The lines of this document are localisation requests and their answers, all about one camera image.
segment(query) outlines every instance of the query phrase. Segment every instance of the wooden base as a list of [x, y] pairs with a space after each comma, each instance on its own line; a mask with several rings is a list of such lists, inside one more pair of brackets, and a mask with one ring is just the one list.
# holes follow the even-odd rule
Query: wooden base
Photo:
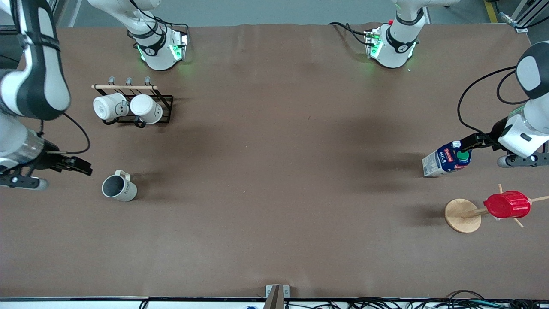
[[444, 209], [444, 218], [448, 225], [460, 233], [472, 233], [479, 229], [481, 223], [481, 216], [473, 218], [460, 217], [464, 212], [473, 211], [478, 209], [475, 204], [463, 198], [457, 198], [450, 201]]

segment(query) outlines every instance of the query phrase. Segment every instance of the mug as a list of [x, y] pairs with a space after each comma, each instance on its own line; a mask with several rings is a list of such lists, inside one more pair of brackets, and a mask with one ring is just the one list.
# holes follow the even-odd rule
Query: mug
[[129, 202], [137, 195], [137, 187], [130, 181], [131, 176], [123, 170], [117, 170], [114, 175], [105, 179], [101, 187], [103, 195], [122, 202]]
[[121, 93], [100, 96], [93, 99], [93, 110], [103, 120], [110, 120], [128, 115], [128, 101]]
[[162, 107], [148, 95], [134, 96], [130, 102], [130, 109], [146, 124], [155, 124], [162, 118]]

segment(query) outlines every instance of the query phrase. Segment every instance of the table surface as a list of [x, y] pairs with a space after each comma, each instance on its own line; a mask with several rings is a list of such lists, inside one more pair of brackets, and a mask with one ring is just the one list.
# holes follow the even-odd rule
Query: table surface
[[[124, 29], [59, 37], [94, 172], [37, 171], [47, 191], [0, 189], [0, 295], [256, 296], [283, 283], [295, 297], [549, 297], [548, 203], [524, 229], [485, 217], [463, 235], [442, 215], [454, 198], [481, 206], [497, 183], [546, 195], [546, 169], [499, 168], [504, 153], [485, 149], [465, 170], [422, 177], [425, 155], [471, 133], [456, 117], [465, 87], [527, 49], [510, 27], [426, 26], [400, 69], [331, 26], [193, 28], [188, 62], [164, 72]], [[172, 122], [102, 124], [90, 86], [110, 76], [150, 76], [175, 96]], [[489, 130], [511, 110], [498, 81], [471, 90], [466, 121]], [[503, 95], [524, 96], [512, 79]], [[45, 132], [62, 150], [85, 147], [67, 119]], [[116, 169], [133, 175], [136, 200], [103, 197]]]

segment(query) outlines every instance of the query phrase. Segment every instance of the green cap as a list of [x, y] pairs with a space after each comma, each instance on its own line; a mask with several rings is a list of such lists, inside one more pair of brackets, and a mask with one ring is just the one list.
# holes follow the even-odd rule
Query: green cap
[[461, 152], [461, 151], [458, 151], [456, 153], [456, 156], [457, 158], [460, 160], [460, 161], [467, 161], [469, 159], [469, 152], [466, 151], [466, 152]]

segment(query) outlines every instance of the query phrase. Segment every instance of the mug handle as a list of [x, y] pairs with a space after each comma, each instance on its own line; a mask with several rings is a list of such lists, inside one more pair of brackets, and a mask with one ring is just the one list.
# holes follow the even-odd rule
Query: mug handle
[[126, 173], [126, 172], [124, 172], [123, 170], [121, 170], [121, 169], [119, 169], [119, 170], [117, 170], [116, 172], [114, 172], [114, 174], [115, 174], [116, 176], [120, 176], [120, 177], [125, 178], [127, 181], [130, 181], [130, 177], [131, 177], [131, 176], [130, 176], [128, 173]]

